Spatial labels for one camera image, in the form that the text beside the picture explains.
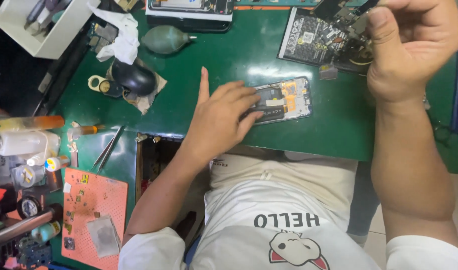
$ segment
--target qr code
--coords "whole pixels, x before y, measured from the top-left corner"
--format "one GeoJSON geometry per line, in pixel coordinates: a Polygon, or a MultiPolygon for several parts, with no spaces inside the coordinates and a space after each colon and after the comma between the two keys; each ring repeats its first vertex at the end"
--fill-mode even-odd
{"type": "Polygon", "coordinates": [[[302,41],[304,41],[304,43],[312,43],[313,39],[314,33],[304,32],[304,35],[302,36],[302,41]]]}

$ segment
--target white box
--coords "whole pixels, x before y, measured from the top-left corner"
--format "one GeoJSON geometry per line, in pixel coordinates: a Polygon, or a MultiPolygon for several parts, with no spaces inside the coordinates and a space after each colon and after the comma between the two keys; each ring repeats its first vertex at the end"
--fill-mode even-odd
{"type": "Polygon", "coordinates": [[[58,59],[69,46],[100,0],[72,0],[66,11],[44,38],[43,33],[32,36],[24,30],[26,18],[37,0],[4,0],[0,6],[0,28],[34,57],[58,59]]]}

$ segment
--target hand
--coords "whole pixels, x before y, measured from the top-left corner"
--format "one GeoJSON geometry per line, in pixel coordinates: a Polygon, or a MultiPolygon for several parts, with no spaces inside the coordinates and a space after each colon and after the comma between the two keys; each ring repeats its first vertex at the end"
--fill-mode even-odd
{"type": "Polygon", "coordinates": [[[181,150],[190,155],[199,166],[205,166],[214,157],[240,143],[263,112],[250,113],[239,118],[261,97],[256,89],[244,87],[243,81],[219,86],[209,96],[209,74],[202,67],[201,86],[196,110],[181,150]]]}
{"type": "Polygon", "coordinates": [[[429,79],[458,50],[455,0],[381,0],[369,13],[374,62],[369,89],[379,105],[422,104],[429,79]]]}

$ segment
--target cartoon dog print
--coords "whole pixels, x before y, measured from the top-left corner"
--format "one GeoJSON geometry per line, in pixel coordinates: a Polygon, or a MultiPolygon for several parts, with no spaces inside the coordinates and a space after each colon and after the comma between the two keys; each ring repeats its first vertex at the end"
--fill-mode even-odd
{"type": "Polygon", "coordinates": [[[288,262],[294,266],[303,266],[310,262],[321,270],[330,270],[321,247],[312,239],[300,238],[293,232],[280,232],[269,242],[270,263],[288,262]]]}

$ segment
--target white t-shirt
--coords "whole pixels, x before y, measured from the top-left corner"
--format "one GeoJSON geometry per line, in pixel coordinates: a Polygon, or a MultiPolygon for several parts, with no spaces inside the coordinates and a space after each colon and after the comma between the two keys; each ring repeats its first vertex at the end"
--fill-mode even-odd
{"type": "MultiPolygon", "coordinates": [[[[206,227],[191,270],[380,269],[309,194],[275,181],[244,181],[206,194],[206,227]]],[[[184,270],[184,241],[170,228],[133,236],[119,270],[184,270]]],[[[426,236],[387,244],[388,270],[458,270],[458,248],[426,236]]]]}

